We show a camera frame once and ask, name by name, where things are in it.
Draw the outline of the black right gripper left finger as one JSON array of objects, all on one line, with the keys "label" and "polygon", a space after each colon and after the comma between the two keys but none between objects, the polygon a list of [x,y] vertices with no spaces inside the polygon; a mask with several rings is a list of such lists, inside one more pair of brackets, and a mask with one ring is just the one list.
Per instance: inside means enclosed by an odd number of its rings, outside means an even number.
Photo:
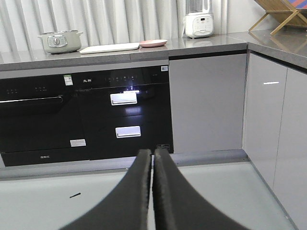
[{"label": "black right gripper left finger", "polygon": [[137,157],[116,187],[84,215],[63,230],[146,230],[151,185],[151,154]]}]

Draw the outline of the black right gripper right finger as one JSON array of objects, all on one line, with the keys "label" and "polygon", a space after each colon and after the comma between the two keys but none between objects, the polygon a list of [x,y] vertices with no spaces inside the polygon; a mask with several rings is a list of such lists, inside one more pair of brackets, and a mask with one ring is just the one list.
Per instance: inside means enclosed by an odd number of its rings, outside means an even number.
[{"label": "black right gripper right finger", "polygon": [[165,149],[156,149],[153,166],[153,208],[157,230],[244,230],[186,180]]}]

